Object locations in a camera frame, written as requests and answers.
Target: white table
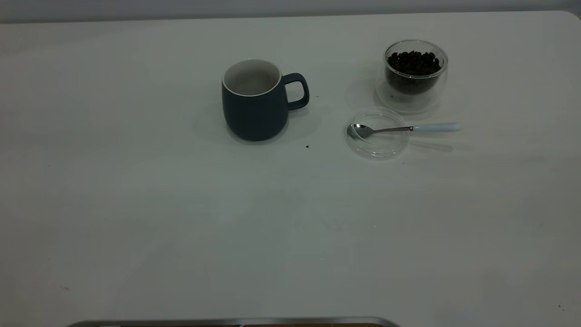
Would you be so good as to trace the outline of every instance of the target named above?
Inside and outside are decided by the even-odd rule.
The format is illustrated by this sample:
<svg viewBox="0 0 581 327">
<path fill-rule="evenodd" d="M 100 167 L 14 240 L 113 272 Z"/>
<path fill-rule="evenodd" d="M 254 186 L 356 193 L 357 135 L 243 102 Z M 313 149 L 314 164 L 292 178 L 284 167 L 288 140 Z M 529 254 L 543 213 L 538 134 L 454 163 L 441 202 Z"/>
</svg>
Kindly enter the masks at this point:
<svg viewBox="0 0 581 327">
<path fill-rule="evenodd" d="M 424 122 L 465 128 L 369 161 L 343 126 L 406 38 L 450 58 Z M 221 112 L 245 58 L 311 90 L 265 144 Z M 564 12 L 0 26 L 0 326 L 578 325 L 579 58 Z"/>
</svg>

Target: spoon handle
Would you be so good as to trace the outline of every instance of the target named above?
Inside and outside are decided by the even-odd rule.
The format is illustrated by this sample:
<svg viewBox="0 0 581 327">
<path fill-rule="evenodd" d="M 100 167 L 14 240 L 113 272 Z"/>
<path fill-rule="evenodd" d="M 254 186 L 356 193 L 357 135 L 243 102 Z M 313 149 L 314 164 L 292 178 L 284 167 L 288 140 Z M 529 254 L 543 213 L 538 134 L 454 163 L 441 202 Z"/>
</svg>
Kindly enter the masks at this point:
<svg viewBox="0 0 581 327">
<path fill-rule="evenodd" d="M 423 124 L 414 125 L 412 131 L 459 131 L 459 123 Z"/>
</svg>

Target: mug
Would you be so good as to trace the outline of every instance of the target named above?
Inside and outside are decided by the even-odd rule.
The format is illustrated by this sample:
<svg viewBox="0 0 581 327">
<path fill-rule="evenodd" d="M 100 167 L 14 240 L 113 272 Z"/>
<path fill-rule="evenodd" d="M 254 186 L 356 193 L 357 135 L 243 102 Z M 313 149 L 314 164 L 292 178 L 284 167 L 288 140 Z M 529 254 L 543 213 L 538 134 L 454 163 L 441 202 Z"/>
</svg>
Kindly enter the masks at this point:
<svg viewBox="0 0 581 327">
<path fill-rule="evenodd" d="M 288 102 L 285 85 L 300 82 L 304 96 Z M 230 67 L 222 78 L 222 108 L 228 127 L 247 141 L 263 141 L 278 134 L 289 110 L 309 103 L 309 87 L 298 73 L 282 75 L 273 63 L 248 59 Z"/>
</svg>

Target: spoon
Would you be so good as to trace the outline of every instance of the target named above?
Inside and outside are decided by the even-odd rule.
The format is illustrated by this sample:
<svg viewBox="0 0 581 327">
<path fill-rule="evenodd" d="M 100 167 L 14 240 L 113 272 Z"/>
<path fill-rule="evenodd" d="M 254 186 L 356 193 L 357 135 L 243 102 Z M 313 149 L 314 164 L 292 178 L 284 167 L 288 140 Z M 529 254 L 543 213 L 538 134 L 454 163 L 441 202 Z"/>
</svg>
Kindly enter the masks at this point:
<svg viewBox="0 0 581 327">
<path fill-rule="evenodd" d="M 375 133 L 380 133 L 383 131 L 459 131 L 459 123 L 441 123 L 441 124 L 423 124 L 423 125 L 413 125 L 407 127 L 394 127 L 390 129 L 378 129 L 374 130 L 371 127 L 367 127 L 361 124 L 350 125 L 348 133 L 351 137 L 355 138 L 359 135 L 361 138 L 368 138 Z"/>
</svg>

